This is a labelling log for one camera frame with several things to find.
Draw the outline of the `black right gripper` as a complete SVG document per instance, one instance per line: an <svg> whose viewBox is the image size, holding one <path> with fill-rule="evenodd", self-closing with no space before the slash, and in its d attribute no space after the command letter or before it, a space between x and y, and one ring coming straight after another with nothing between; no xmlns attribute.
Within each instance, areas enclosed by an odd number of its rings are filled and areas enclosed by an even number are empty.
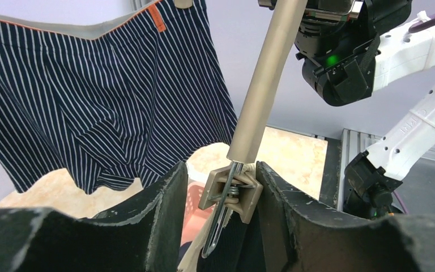
<svg viewBox="0 0 435 272"><path fill-rule="evenodd" d="M258 1L261 7L277 9L269 32L283 41L291 41L304 20L334 25L358 18L363 1Z"/></svg>

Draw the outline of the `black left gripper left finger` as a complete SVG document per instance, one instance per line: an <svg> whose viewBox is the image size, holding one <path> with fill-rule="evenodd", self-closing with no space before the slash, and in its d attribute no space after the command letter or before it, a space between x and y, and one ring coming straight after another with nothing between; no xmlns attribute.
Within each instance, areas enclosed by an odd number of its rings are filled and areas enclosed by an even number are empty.
<svg viewBox="0 0 435 272"><path fill-rule="evenodd" d="M93 218L0 209L0 271L176 271L187 167Z"/></svg>

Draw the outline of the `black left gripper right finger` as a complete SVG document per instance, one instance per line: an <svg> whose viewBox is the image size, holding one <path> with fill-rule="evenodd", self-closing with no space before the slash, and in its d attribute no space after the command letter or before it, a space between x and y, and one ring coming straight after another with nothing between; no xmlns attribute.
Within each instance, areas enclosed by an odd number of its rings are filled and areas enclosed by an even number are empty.
<svg viewBox="0 0 435 272"><path fill-rule="evenodd" d="M435 271L435 214L362 219L256 167L268 271Z"/></svg>

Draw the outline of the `beige clip hanger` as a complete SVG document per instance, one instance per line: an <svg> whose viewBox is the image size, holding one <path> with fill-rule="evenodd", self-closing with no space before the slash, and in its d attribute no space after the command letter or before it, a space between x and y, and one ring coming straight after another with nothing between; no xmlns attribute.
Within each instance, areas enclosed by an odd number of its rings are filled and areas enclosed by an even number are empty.
<svg viewBox="0 0 435 272"><path fill-rule="evenodd" d="M227 167L210 172L198 207L214 206L201 256L207 258L216 248L231 210L250 223L263 186L244 166L256 161L263 133L274 104L276 91L287 56L294 44L305 14L306 1L277 1L261 52L243 103L232 143L227 153Z"/></svg>
<svg viewBox="0 0 435 272"><path fill-rule="evenodd" d="M189 9L193 6L193 0L174 0L173 2L178 9Z"/></svg>

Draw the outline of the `dark striped underwear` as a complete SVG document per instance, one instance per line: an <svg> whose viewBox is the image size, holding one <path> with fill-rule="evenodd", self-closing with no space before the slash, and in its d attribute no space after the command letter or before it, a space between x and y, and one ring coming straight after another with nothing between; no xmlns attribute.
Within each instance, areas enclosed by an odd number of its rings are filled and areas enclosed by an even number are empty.
<svg viewBox="0 0 435 272"><path fill-rule="evenodd" d="M61 168L87 194L149 186L236 123L205 1L97 25L0 16L0 163L20 193Z"/></svg>

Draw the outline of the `black underwear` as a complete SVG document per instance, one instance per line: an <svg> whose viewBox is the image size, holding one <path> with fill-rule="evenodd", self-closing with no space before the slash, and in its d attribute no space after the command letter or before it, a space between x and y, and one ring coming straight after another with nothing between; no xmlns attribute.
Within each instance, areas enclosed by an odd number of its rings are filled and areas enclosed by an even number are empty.
<svg viewBox="0 0 435 272"><path fill-rule="evenodd" d="M207 258L198 258L197 272L265 272L259 213L249 224L233 214L222 230L215 250Z"/></svg>

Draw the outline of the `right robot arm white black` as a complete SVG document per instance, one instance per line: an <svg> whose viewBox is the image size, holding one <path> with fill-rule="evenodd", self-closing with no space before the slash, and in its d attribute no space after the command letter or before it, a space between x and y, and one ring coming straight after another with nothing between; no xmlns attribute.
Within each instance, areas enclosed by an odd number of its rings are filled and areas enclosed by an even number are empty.
<svg viewBox="0 0 435 272"><path fill-rule="evenodd" d="M391 129L435 84L435 68L390 84L372 97L346 105L327 105L303 80L301 63L290 55L283 71L269 125L328 141L320 199L330 201L338 185L338 204L348 197L346 165ZM435 213L435 148L417 161L397 188L397 206L411 214Z"/></svg>

